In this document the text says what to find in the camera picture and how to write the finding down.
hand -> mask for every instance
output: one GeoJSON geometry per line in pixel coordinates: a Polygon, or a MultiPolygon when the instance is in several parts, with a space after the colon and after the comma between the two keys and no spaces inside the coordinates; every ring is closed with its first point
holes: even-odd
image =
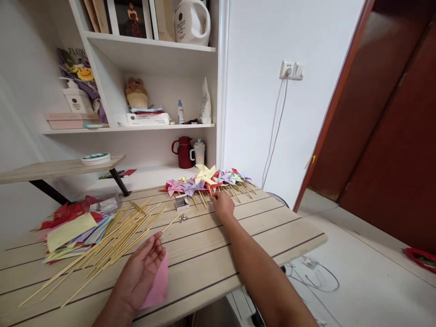
{"type": "Polygon", "coordinates": [[[134,311],[141,308],[165,257],[161,236],[162,232],[154,234],[130,256],[111,294],[116,302],[121,300],[134,311]]]}
{"type": "Polygon", "coordinates": [[[209,199],[212,201],[215,211],[218,214],[219,219],[226,223],[232,219],[235,219],[233,212],[235,210],[235,203],[232,198],[223,192],[215,192],[209,199]]]}

white shelf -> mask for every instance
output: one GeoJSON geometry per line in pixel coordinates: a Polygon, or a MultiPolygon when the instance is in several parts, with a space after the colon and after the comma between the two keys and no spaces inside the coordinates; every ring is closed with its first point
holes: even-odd
{"type": "Polygon", "coordinates": [[[85,32],[86,38],[124,73],[204,77],[215,48],[130,36],[85,32]]]}
{"type": "Polygon", "coordinates": [[[215,124],[198,124],[198,125],[146,125],[146,126],[126,126],[126,127],[106,127],[100,129],[51,129],[44,131],[43,135],[51,134],[79,134],[79,133],[105,133],[105,132],[128,132],[138,130],[152,129],[192,129],[215,127],[215,124]]]}
{"type": "MultiPolygon", "coordinates": [[[[122,165],[116,167],[117,170],[121,169],[135,169],[136,167],[123,167],[122,165]]],[[[181,177],[191,178],[199,172],[195,166],[190,169],[181,169],[175,165],[162,165],[147,168],[138,168],[131,176],[123,178],[123,183],[128,191],[138,191],[145,188],[153,188],[165,185],[169,179],[180,179],[181,177]]],[[[117,183],[112,179],[97,180],[85,192],[80,194],[78,198],[82,198],[87,194],[95,194],[98,192],[107,192],[108,189],[115,189],[119,192],[117,183]]]]}

yellow pinwheel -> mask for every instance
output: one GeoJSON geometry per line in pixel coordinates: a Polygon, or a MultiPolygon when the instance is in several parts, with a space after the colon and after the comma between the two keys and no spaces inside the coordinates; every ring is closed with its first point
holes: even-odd
{"type": "Polygon", "coordinates": [[[205,181],[209,185],[216,184],[213,180],[211,180],[212,176],[216,173],[216,168],[213,166],[211,169],[208,169],[203,164],[195,165],[200,172],[198,173],[197,177],[195,177],[195,184],[198,184],[200,181],[205,181]]]}

picture frame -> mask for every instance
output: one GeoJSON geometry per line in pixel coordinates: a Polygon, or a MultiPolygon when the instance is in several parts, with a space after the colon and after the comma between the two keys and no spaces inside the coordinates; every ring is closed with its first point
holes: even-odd
{"type": "Polygon", "coordinates": [[[113,35],[153,39],[148,0],[107,0],[113,35]]]}

red thermos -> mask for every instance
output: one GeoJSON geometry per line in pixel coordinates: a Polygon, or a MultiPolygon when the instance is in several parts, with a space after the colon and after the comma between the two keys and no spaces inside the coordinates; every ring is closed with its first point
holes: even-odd
{"type": "Polygon", "coordinates": [[[189,155],[189,151],[192,149],[191,140],[192,138],[188,136],[181,136],[171,145],[171,151],[178,156],[178,166],[182,169],[189,169],[194,166],[194,161],[191,160],[189,155]],[[178,142],[178,149],[177,152],[174,152],[176,142],[178,142]]]}

